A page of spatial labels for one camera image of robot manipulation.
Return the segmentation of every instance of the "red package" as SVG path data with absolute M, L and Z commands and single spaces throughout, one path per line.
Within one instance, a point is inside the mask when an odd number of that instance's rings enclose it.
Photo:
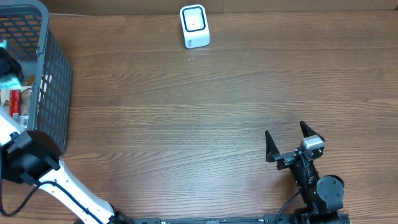
M 21 91 L 10 90 L 10 116 L 19 123 L 19 105 L 21 103 Z

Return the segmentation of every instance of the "white and blue object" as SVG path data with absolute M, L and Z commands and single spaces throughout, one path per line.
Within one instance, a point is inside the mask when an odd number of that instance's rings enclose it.
M 185 46 L 188 49 L 203 47 L 210 43 L 209 25 L 205 8 L 202 5 L 182 7 L 180 18 Z

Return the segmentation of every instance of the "plastic basket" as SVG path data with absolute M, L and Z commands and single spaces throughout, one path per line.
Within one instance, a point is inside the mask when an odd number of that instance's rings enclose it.
M 65 153 L 73 75 L 49 29 L 49 11 L 36 0 L 0 0 L 0 36 L 25 77 L 34 76 L 27 129 L 46 132 Z

